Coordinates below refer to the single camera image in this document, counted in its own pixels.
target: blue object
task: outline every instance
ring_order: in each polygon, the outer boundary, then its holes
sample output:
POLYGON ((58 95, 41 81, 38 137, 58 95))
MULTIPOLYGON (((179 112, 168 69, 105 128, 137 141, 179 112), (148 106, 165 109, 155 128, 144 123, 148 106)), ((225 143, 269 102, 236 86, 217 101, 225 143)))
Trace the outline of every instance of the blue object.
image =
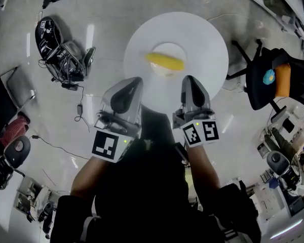
POLYGON ((272 69, 267 70, 267 72, 264 74, 262 82, 265 85, 270 85, 275 81, 275 72, 272 69))
POLYGON ((271 177, 269 180, 269 188, 276 189, 279 186, 279 182, 276 177, 271 177))

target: power adapter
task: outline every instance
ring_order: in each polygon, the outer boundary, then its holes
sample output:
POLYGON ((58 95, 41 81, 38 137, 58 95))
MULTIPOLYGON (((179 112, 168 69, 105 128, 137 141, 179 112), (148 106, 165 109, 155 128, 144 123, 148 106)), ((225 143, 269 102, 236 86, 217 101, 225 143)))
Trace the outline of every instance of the power adapter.
POLYGON ((79 116, 82 116, 82 113, 83 113, 82 104, 78 104, 78 105, 77 105, 77 111, 78 111, 78 115, 79 115, 79 116))

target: cable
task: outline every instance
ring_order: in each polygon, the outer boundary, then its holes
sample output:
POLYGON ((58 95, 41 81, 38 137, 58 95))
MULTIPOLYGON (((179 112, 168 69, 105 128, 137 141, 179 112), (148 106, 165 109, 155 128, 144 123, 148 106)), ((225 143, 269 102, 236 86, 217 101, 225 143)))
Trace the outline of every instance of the cable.
POLYGON ((237 82, 237 84, 235 85, 235 87, 234 87, 233 89, 225 89, 225 88, 223 88, 223 87, 221 87, 221 89, 224 90, 224 91, 233 92, 233 91, 235 91, 236 89, 238 89, 238 87, 239 87, 240 85, 241 85, 241 83, 240 83, 240 82, 237 82))
POLYGON ((207 19, 207 21, 215 20, 215 19, 220 18, 220 17, 222 17, 222 16, 230 16, 230 15, 231 15, 231 16, 241 16, 241 17, 245 17, 245 18, 248 18, 248 19, 250 19, 250 20, 252 20, 252 21, 260 22, 262 25, 264 25, 263 22, 260 21, 260 20, 255 20, 255 19, 252 19, 252 18, 250 18, 250 17, 248 17, 248 16, 239 15, 239 14, 221 14, 221 15, 216 16, 216 17, 214 17, 214 18, 207 19))
POLYGON ((44 59, 39 59, 39 66, 40 66, 40 68, 47 68, 46 63, 43 63, 41 61, 44 61, 44 59))
POLYGON ((53 146, 52 144, 48 143, 47 141, 45 141, 43 138, 41 138, 41 137, 38 136, 38 135, 32 135, 32 136, 30 136, 29 138, 32 138, 32 139, 41 139, 41 140, 43 140, 46 144, 50 145, 50 146, 53 147, 53 148, 59 148, 59 149, 62 149, 64 152, 68 153, 68 154, 71 154, 71 155, 73 155, 73 156, 77 156, 77 157, 80 157, 80 158, 89 160, 88 158, 85 158, 85 157, 83 157, 83 156, 79 156, 79 155, 73 154, 73 153, 71 153, 71 152, 68 152, 68 151, 66 151, 66 150, 65 150, 64 148, 62 148, 62 147, 53 146))
POLYGON ((53 33, 54 33, 54 37, 55 37, 55 40, 56 40, 56 43, 57 43, 57 46, 60 48, 61 46, 60 46, 60 43, 57 41, 57 38, 56 38, 56 35, 55 35, 55 22, 53 21, 53 33))
POLYGON ((63 191, 63 190, 57 190, 57 191, 52 191, 52 192, 56 192, 56 193, 58 193, 58 194, 60 194, 59 192, 66 192, 67 194, 70 195, 70 192, 68 192, 68 191, 63 191))
MULTIPOLYGON (((84 89, 85 89, 85 88, 82 87, 82 86, 79 86, 79 85, 78 85, 78 87, 81 87, 81 88, 82 88, 82 96, 81 96, 81 100, 80 100, 80 105, 81 105, 81 108, 82 108, 83 92, 84 92, 84 89)), ((89 126, 87 120, 84 119, 84 118, 82 117, 82 113, 81 113, 80 115, 74 117, 74 121, 75 121, 75 122, 79 122, 81 119, 86 123, 86 125, 88 126, 88 131, 90 132, 90 126, 89 126)))

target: leg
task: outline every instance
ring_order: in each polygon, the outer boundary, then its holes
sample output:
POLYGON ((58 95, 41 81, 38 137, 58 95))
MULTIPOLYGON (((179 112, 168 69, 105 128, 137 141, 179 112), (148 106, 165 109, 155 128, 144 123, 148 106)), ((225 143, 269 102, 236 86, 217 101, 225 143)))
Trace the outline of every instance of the leg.
POLYGON ((234 79, 236 77, 245 75, 247 73, 247 70, 248 70, 248 68, 245 68, 245 69, 243 69, 243 70, 241 70, 241 71, 239 71, 239 72, 237 72, 233 75, 226 75, 226 80, 231 80, 231 79, 234 79))
POLYGON ((261 49, 262 49, 262 42, 261 42, 261 40, 256 39, 255 42, 257 42, 257 44, 258 44, 258 48, 257 48, 257 51, 256 51, 253 59, 257 59, 257 58, 260 57, 260 53, 261 53, 261 49))
POLYGON ((6 87, 7 87, 7 91, 11 97, 11 99, 13 100, 15 106, 18 108, 18 112, 20 112, 25 106, 27 103, 29 103, 32 99, 35 98, 35 92, 33 90, 30 90, 30 93, 31 93, 31 96, 26 100, 26 102, 24 102, 22 105, 19 105, 16 98, 13 96, 13 93, 10 89, 10 86, 9 86, 9 81, 10 79, 13 77, 13 75, 15 74, 15 72, 18 70, 19 66, 18 67, 15 67, 13 69, 10 69, 8 71, 6 71, 5 73, 3 73, 1 76, 9 73, 10 71, 12 71, 12 73, 10 74, 9 78, 7 79, 6 81, 6 87))
POLYGON ((236 41, 233 40, 232 41, 232 45, 236 46, 238 48, 238 50, 240 51, 242 57, 245 59, 245 61, 247 62, 247 64, 251 63, 250 58, 248 57, 248 55, 245 53, 245 51, 241 48, 240 44, 236 41))
POLYGON ((46 239, 50 239, 49 233, 51 230, 52 218, 53 218, 53 211, 47 216, 47 218, 43 222, 43 232, 45 233, 46 239))

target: black cable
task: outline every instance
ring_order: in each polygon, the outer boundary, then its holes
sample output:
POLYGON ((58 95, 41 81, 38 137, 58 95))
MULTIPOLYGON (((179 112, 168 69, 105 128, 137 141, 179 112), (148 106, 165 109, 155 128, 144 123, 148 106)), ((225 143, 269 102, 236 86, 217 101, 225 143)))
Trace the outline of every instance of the black cable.
POLYGON ((45 63, 43 63, 43 61, 44 61, 44 59, 39 59, 39 66, 40 66, 40 68, 47 68, 47 66, 46 66, 46 64, 45 63))
MULTIPOLYGON (((79 85, 78 85, 78 87, 81 87, 81 88, 82 88, 82 96, 81 96, 81 100, 80 100, 80 105, 81 105, 81 107, 82 107, 82 99, 83 99, 83 93, 84 93, 84 89, 85 89, 85 88, 82 87, 82 86, 79 86, 79 85)), ((75 121, 75 122, 79 122, 81 119, 86 123, 86 125, 88 126, 88 131, 90 132, 90 126, 89 126, 87 120, 84 119, 84 118, 82 117, 82 113, 81 113, 80 115, 74 117, 74 121, 75 121)))
POLYGON ((53 147, 53 148, 59 148, 59 149, 62 149, 64 152, 68 153, 68 154, 71 154, 71 155, 73 155, 73 156, 77 156, 77 157, 80 157, 80 158, 89 160, 88 158, 85 158, 85 157, 83 157, 83 156, 79 156, 79 155, 73 154, 73 153, 71 153, 71 152, 68 152, 68 151, 66 151, 66 150, 65 150, 64 148, 62 148, 62 147, 53 146, 52 144, 48 143, 47 141, 45 141, 43 138, 41 138, 41 137, 38 136, 38 135, 32 135, 32 136, 30 136, 29 138, 41 139, 41 140, 43 140, 46 144, 50 145, 50 146, 53 147))

